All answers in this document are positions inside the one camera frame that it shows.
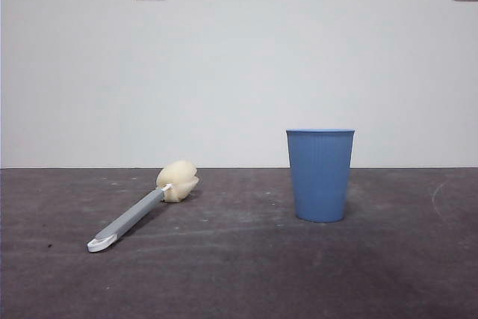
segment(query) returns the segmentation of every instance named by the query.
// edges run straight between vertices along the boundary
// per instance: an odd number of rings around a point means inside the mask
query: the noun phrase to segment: brush handle
[[[116,235],[116,240],[120,239],[122,235],[151,211],[163,198],[164,192],[161,188],[151,191],[141,201],[108,224],[95,236],[95,239],[101,240],[112,235]]]

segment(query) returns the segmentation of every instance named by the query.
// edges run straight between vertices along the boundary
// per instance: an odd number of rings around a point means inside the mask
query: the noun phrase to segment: sponge brush
[[[156,179],[156,185],[159,188],[163,188],[169,183],[173,185],[164,192],[164,201],[178,203],[186,198],[199,181],[195,176],[196,172],[196,167],[189,161],[180,160],[168,164]]]

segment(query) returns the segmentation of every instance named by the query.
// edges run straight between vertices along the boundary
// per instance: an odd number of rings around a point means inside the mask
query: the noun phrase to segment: white wall
[[[2,0],[3,167],[478,166],[478,2]]]
[[[3,19],[3,18],[1,17],[1,8],[2,8],[2,6],[0,6],[0,19]],[[0,31],[0,44],[3,44],[3,43],[1,42],[1,33],[2,33],[2,31]],[[0,85],[1,85],[1,61],[0,61]],[[2,139],[1,127],[2,127],[2,126],[1,126],[1,86],[0,86],[0,139]],[[1,167],[1,159],[2,159],[2,156],[1,156],[1,145],[0,145],[0,167]]]

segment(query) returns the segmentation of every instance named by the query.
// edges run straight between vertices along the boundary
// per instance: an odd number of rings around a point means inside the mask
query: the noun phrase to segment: plastic cup
[[[354,130],[287,130],[296,215],[314,222],[344,218]]]

